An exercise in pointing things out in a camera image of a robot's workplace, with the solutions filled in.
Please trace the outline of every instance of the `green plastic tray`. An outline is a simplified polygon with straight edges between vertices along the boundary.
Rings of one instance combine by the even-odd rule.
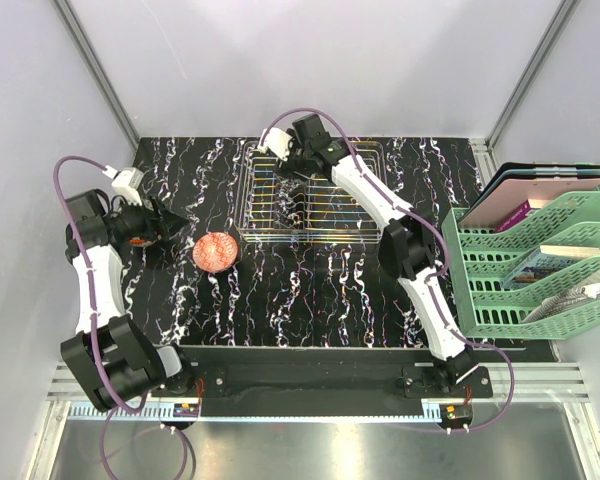
[[[600,268],[600,256],[582,260],[519,290],[502,279],[518,257],[540,244],[600,248],[600,190],[566,193],[513,228],[499,233],[459,229],[466,209],[452,209],[442,232],[451,254],[451,280],[460,329],[469,337],[566,339],[600,324],[600,300],[528,325],[519,322],[542,300]]]

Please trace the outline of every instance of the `orange object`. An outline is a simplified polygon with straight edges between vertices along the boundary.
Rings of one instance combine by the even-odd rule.
[[[218,273],[235,263],[239,250],[228,233],[207,233],[193,246],[193,261],[205,272]]]

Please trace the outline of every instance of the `robotic arm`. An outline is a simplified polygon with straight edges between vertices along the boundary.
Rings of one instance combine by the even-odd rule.
[[[156,348],[127,314],[122,301],[121,247],[145,247],[171,238],[188,221],[169,212],[156,198],[142,200],[138,192],[142,173],[135,168],[120,172],[108,167],[105,175],[120,199],[109,202],[101,190],[89,190],[67,200],[67,205],[91,260],[98,301],[97,336],[107,376],[125,401],[162,384],[170,389],[193,385],[179,348]],[[78,274],[80,319],[76,336],[63,342],[61,355],[89,400],[100,411],[116,404],[104,387],[91,350],[91,314],[88,269],[70,226],[66,230],[66,256]]]
[[[438,381],[453,387],[478,367],[460,338],[443,295],[434,263],[433,234],[408,213],[412,205],[384,185],[360,156],[351,156],[343,139],[333,139],[318,115],[293,123],[286,132],[272,128],[259,149],[278,157],[282,174],[305,179],[321,175],[347,191],[382,231],[380,264],[406,290],[420,317],[434,357]]]

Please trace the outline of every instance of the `black marble surface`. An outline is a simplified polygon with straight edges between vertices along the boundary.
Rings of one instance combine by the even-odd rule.
[[[163,246],[125,250],[124,299],[155,343],[418,347],[407,295],[379,268],[374,245],[247,243],[235,225],[247,138],[145,138],[143,189],[191,225]],[[387,184],[439,225],[481,188],[466,139],[374,138]],[[239,239],[241,260],[207,274],[192,259],[211,231]],[[442,282],[453,309],[450,281]]]

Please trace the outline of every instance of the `metal grill rack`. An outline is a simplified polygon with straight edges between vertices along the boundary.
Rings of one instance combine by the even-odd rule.
[[[353,142],[367,166],[383,182],[382,146]],[[371,217],[342,188],[325,178],[307,182],[281,178],[276,158],[247,145],[242,166],[235,224],[247,242],[377,244],[380,232]]]

